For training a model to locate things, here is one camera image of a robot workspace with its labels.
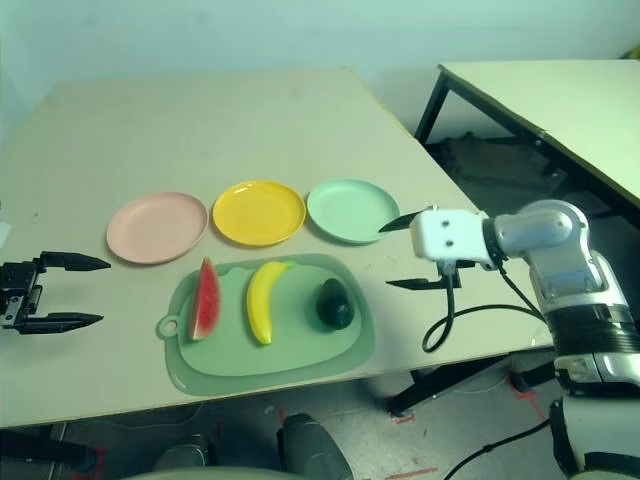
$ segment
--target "cutting board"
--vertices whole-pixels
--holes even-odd
[[[336,273],[326,267],[293,263],[271,292],[272,341],[258,343],[249,327],[246,292],[254,268],[234,267],[219,276],[221,311],[218,324],[203,340],[188,336],[193,295],[180,315],[168,315],[159,325],[176,327],[167,333],[178,335],[180,354],[187,364],[207,375],[258,375],[300,368],[335,357],[349,349],[360,336],[362,316],[355,304],[353,322],[344,330],[328,327],[316,313],[321,286]]]
[[[246,313],[246,289],[270,260],[292,261],[272,291],[273,340],[255,341]],[[218,325],[204,340],[187,336],[198,272],[176,288],[157,334],[165,340],[169,376],[180,390],[215,395],[291,383],[355,368],[373,351],[373,324],[362,291],[348,268],[328,255],[308,254],[216,265],[222,294]],[[349,327],[336,331],[315,311],[322,284],[337,278],[355,307]]]

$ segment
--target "gray equipment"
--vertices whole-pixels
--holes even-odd
[[[204,435],[191,435],[160,456],[154,471],[130,480],[353,480],[340,448],[322,425],[306,414],[289,416],[278,432],[285,472],[218,467]]]
[[[405,218],[416,255],[445,273],[460,260],[528,263],[568,392],[550,414],[558,464],[570,478],[640,478],[640,334],[611,266],[589,247],[584,214],[542,200],[495,219],[434,207]]]

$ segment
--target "yellow banana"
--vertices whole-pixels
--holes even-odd
[[[271,289],[280,276],[293,265],[292,262],[271,261],[263,264],[251,277],[247,290],[249,325],[256,339],[271,343]]]

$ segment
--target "table surface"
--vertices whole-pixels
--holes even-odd
[[[177,283],[205,255],[222,263],[325,253],[352,270],[372,311],[374,353],[352,371],[302,384],[550,343],[548,330],[533,317],[480,312],[459,319],[446,345],[425,354],[426,328],[446,314],[443,292],[384,283],[436,277],[433,264],[413,256],[406,231],[349,246],[317,233],[308,221],[279,245],[249,249],[212,228],[189,253],[157,266],[127,264],[108,250],[109,219],[136,197],[183,191],[211,206],[228,186],[255,178],[278,180],[306,195],[327,179],[356,177],[386,189],[403,212],[434,203],[475,209],[349,69],[63,83],[9,139],[4,161],[2,214],[12,230],[2,261],[58,250],[113,266],[86,273],[50,269],[40,277],[39,313],[98,313],[101,322],[59,335],[0,331],[2,426],[202,401],[172,385],[155,326]],[[507,268],[531,296],[524,262]],[[473,268],[461,278],[458,308],[521,304],[497,272]]]
[[[440,67],[544,131],[640,208],[640,62],[552,60]]]

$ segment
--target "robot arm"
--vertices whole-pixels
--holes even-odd
[[[411,219],[416,255],[443,272],[458,260],[487,270],[507,258],[527,262],[556,378],[569,392],[550,415],[560,467],[577,478],[640,478],[640,334],[611,266],[589,248],[584,214],[542,200],[494,219],[435,208]]]
[[[483,218],[460,210],[425,210],[410,225],[414,251],[441,265],[472,260],[495,269],[523,258],[558,352],[569,391],[640,389],[640,334],[611,266],[588,245],[584,214],[559,200],[517,214]]]

